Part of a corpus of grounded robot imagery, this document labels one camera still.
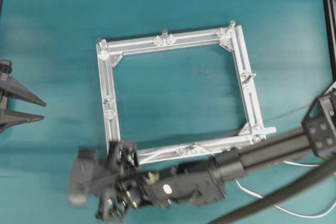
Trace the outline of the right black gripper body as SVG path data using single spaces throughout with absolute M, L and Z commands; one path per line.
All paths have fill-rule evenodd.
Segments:
M 147 205 L 136 143 L 111 142 L 108 156 L 98 162 L 94 171 L 94 195 L 99 197 L 97 219 L 123 220 L 130 208 Z

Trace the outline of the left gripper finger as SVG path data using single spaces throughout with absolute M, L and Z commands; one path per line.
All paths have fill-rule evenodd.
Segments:
M 9 127 L 25 123 L 33 123 L 44 119 L 42 115 L 35 115 L 11 110 L 1 110 L 1 132 Z
M 24 85 L 17 81 L 14 77 L 8 76 L 5 82 L 8 85 L 7 97 L 12 99 L 18 99 L 33 103 L 40 106 L 46 106 L 46 102 L 40 99 L 37 95 L 30 92 Z

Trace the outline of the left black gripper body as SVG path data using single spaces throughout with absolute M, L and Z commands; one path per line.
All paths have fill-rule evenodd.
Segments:
M 10 60 L 1 59 L 1 132 L 6 129 L 7 122 L 5 121 L 4 112 L 8 109 L 7 88 L 5 83 L 9 74 L 12 73 L 13 64 Z

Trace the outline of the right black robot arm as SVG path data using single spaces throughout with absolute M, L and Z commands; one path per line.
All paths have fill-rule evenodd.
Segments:
M 96 217 L 102 221 L 120 221 L 130 208 L 168 208 L 171 203 L 205 206 L 226 197 L 223 185 L 227 181 L 310 154 L 321 158 L 322 163 L 292 183 L 218 217 L 215 223 L 233 223 L 314 186 L 335 172 L 335 86 L 315 99 L 311 108 L 319 112 L 306 114 L 301 128 L 204 160 L 141 172 L 134 167 L 117 171 L 111 167 L 113 158 L 108 158 L 104 166 L 108 177 L 99 193 Z

